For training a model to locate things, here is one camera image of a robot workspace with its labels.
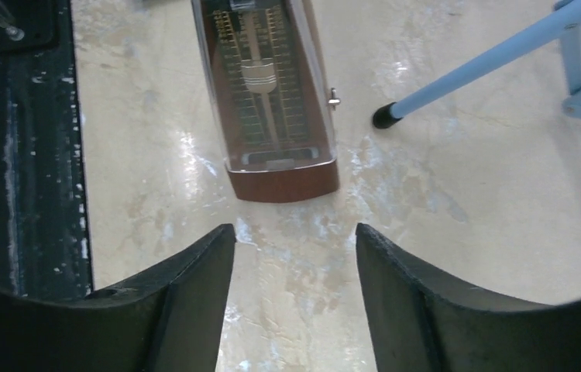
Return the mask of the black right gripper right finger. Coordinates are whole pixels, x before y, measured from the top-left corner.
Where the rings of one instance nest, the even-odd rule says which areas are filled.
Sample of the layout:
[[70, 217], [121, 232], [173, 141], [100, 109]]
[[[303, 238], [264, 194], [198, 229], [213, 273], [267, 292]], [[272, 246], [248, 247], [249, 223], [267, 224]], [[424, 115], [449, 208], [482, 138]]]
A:
[[356, 227], [380, 371], [581, 371], [581, 299], [546, 305], [464, 281]]

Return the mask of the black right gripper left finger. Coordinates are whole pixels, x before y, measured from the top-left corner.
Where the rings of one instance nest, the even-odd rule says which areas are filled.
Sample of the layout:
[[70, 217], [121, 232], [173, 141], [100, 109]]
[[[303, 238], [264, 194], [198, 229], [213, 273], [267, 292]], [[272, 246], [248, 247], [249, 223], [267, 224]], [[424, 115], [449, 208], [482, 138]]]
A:
[[234, 256], [222, 224], [82, 299], [0, 290], [0, 371], [213, 371]]

